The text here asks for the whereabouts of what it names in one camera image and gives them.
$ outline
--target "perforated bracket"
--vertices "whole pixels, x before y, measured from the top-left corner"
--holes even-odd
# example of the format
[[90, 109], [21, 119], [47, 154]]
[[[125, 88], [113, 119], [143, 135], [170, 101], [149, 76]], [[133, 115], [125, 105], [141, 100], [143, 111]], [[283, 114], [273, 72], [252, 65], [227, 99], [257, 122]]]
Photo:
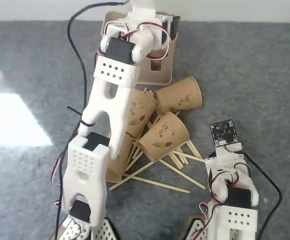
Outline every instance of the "perforated bracket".
[[83, 146], [87, 139], [76, 136], [68, 145], [68, 163], [63, 178], [62, 209], [68, 212], [77, 196], [90, 207], [90, 225], [98, 226], [106, 215], [106, 170], [109, 148], [99, 144], [94, 151]]
[[139, 71], [140, 67], [99, 56], [94, 77], [118, 86], [133, 88], [138, 80]]
[[219, 208], [218, 223], [221, 227], [248, 232], [257, 231], [258, 211], [234, 206]]
[[[185, 240], [191, 240], [195, 237], [195, 233], [198, 234], [199, 230], [202, 229], [204, 227], [203, 222], [200, 219], [194, 220], [194, 222], [191, 225], [191, 228], [185, 238]], [[205, 233], [201, 233], [200, 236], [202, 237], [202, 240], [207, 240], [207, 234]]]

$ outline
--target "paper cup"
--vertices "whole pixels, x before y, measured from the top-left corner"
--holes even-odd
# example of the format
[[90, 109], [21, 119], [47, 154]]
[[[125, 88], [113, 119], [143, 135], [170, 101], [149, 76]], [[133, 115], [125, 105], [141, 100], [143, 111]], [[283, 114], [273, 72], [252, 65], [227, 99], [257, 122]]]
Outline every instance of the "paper cup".
[[142, 91], [134, 89], [126, 132], [137, 138], [157, 106], [156, 100]]
[[150, 161], [157, 161], [188, 141], [186, 126], [171, 112], [166, 112], [138, 144]]
[[155, 98], [158, 112], [162, 114], [200, 108], [203, 102], [198, 83], [192, 76], [156, 91]]
[[127, 167], [127, 159], [133, 145], [133, 138], [125, 133], [124, 140], [116, 159], [112, 159], [107, 167], [106, 180], [110, 183], [118, 183]]

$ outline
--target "carpet floor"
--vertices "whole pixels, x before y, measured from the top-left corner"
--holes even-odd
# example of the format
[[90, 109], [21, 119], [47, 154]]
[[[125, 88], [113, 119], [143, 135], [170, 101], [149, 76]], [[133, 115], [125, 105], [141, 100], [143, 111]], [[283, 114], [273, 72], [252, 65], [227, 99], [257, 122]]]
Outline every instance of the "carpet floor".
[[[87, 21], [72, 28], [89, 91], [100, 28], [100, 22]], [[233, 119], [244, 150], [284, 195], [263, 239], [290, 239], [290, 24], [182, 22], [173, 71], [174, 81], [194, 76], [203, 94], [201, 109], [179, 116], [193, 143], [207, 157], [214, 150], [209, 124]], [[82, 90], [66, 22], [0, 22], [0, 240], [46, 240], [54, 232], [59, 189], [49, 175], [78, 121], [66, 106], [81, 109]], [[105, 134], [106, 126], [108, 119], [101, 116], [95, 129]], [[147, 161], [142, 157], [131, 172]], [[202, 163], [190, 161], [183, 172], [207, 183]], [[191, 193], [136, 180], [109, 191], [108, 216], [121, 238], [179, 239], [209, 192], [161, 163], [140, 176]], [[253, 180], [260, 194], [260, 228], [278, 195], [256, 169]]]

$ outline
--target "popsicle stick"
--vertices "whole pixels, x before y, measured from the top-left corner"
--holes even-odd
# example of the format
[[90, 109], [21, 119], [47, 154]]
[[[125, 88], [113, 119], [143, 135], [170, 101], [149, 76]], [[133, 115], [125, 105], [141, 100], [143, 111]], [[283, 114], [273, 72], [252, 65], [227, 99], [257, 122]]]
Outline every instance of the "popsicle stick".
[[146, 123], [146, 126], [147, 126], [148, 129], [150, 129], [153, 125], [151, 124], [150, 121], [148, 121], [148, 122]]
[[135, 162], [137, 162], [137, 160], [143, 155], [143, 151], [141, 151], [135, 158], [134, 158], [134, 160], [127, 166], [127, 168], [126, 168], [126, 171], [128, 171], [130, 168], [131, 168], [131, 166], [133, 166], [134, 165], [134, 163]]
[[149, 92], [149, 94], [153, 97], [153, 98], [155, 98], [154, 96], [154, 92], [153, 91], [151, 91], [150, 89], [148, 90], [148, 92]]
[[174, 168], [170, 164], [166, 163], [164, 160], [160, 159], [159, 162], [161, 162], [163, 165], [169, 167], [171, 170], [175, 171], [176, 173], [178, 173], [180, 176], [184, 177], [185, 179], [191, 181], [193, 184], [197, 185], [198, 187], [200, 187], [202, 189], [206, 189], [206, 187], [203, 186], [201, 183], [199, 183], [196, 180], [192, 179], [191, 177], [185, 175], [183, 172], [179, 171], [178, 169]]
[[141, 173], [142, 171], [144, 171], [146, 168], [149, 168], [152, 164], [154, 164], [154, 161], [151, 161], [150, 163], [146, 164], [145, 166], [143, 166], [142, 168], [138, 169], [136, 172], [134, 172], [133, 174], [129, 175], [128, 177], [126, 177], [124, 180], [120, 181], [119, 183], [116, 183], [115, 185], [111, 186], [109, 188], [110, 191], [114, 190], [115, 188], [119, 187], [120, 185], [122, 185], [123, 183], [127, 182], [129, 179], [131, 179], [132, 177], [136, 176], [137, 174]]
[[196, 156], [191, 156], [191, 155], [186, 154], [186, 153], [184, 153], [184, 152], [173, 151], [173, 153], [174, 153], [174, 154], [177, 154], [177, 155], [182, 155], [182, 156], [187, 157], [187, 158], [189, 158], [189, 159], [193, 159], [193, 160], [200, 161], [200, 162], [202, 162], [202, 163], [205, 162], [205, 160], [203, 160], [202, 158], [199, 158], [199, 157], [196, 157]]
[[193, 153], [196, 157], [202, 159], [201, 155], [199, 154], [198, 150], [196, 149], [195, 145], [193, 144], [193, 142], [192, 142], [191, 140], [188, 140], [188, 141], [186, 142], [186, 144], [187, 144], [187, 146], [190, 148], [190, 150], [192, 151], [192, 153]]
[[[180, 153], [183, 153], [181, 147], [177, 148], [176, 150], [178, 152], [180, 152]], [[178, 155], [178, 156], [179, 156], [180, 160], [183, 162], [183, 164], [188, 164], [189, 163], [185, 156], [183, 156], [183, 155]]]
[[[129, 175], [125, 174], [125, 173], [123, 174], [123, 176], [124, 177], [129, 177]], [[186, 190], [186, 189], [182, 189], [182, 188], [179, 188], [179, 187], [176, 187], [176, 186], [167, 185], [167, 184], [164, 184], [164, 183], [161, 183], [161, 182], [157, 182], [157, 181], [148, 180], [148, 179], [145, 179], [145, 178], [142, 178], [142, 177], [138, 177], [138, 176], [132, 176], [131, 179], [138, 180], [138, 181], [141, 181], [141, 182], [144, 182], [144, 183], [147, 183], [147, 184], [153, 184], [153, 185], [156, 185], [156, 186], [160, 186], [162, 188], [167, 188], [167, 189], [183, 192], [183, 193], [186, 193], [186, 194], [190, 193], [190, 191]]]
[[135, 142], [133, 143], [134, 146], [132, 147], [131, 151], [130, 151], [130, 154], [128, 156], [128, 159], [127, 159], [127, 165], [129, 164], [130, 160], [131, 160], [131, 157], [133, 156], [133, 153], [137, 147], [137, 144], [138, 144], [138, 139], [135, 140]]
[[184, 167], [179, 159], [176, 157], [176, 155], [174, 155], [172, 152], [169, 153], [168, 156], [171, 158], [171, 160], [174, 162], [178, 169], [182, 169]]
[[137, 155], [139, 154], [139, 151], [140, 151], [140, 147], [137, 146], [136, 151], [134, 152], [134, 155], [132, 156], [133, 159], [137, 157]]
[[156, 119], [154, 120], [154, 122], [152, 124], [155, 124], [156, 122], [158, 122], [158, 120], [160, 119], [160, 117], [161, 117], [160, 114], [157, 113]]

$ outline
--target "robotic arm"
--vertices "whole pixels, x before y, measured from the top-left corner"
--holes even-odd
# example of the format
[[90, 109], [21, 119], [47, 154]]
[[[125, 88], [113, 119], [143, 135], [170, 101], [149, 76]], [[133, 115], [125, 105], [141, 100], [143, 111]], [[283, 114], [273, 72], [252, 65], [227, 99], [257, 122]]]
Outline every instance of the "robotic arm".
[[[164, 58], [168, 51], [170, 28], [162, 27], [153, 1], [131, 3], [133, 8], [126, 18], [111, 21], [104, 28], [89, 102], [82, 113], [78, 135], [68, 145], [61, 207], [81, 226], [82, 240], [106, 216], [107, 165], [121, 148], [131, 93], [139, 76], [138, 63], [151, 51], [166, 49], [165, 55], [156, 60]], [[118, 86], [115, 97], [109, 95], [112, 84]], [[110, 138], [91, 131], [101, 112], [109, 115]]]

